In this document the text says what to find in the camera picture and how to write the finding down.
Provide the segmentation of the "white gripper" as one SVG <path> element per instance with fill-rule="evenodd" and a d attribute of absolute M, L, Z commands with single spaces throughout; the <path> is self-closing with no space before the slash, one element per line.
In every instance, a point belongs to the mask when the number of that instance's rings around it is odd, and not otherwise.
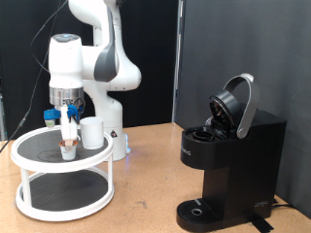
<path fill-rule="evenodd" d="M 60 125 L 62 140 L 65 141 L 65 150 L 70 151 L 73 147 L 73 141 L 78 137 L 78 125 L 71 116 L 68 116 L 67 106 L 60 108 Z"/>

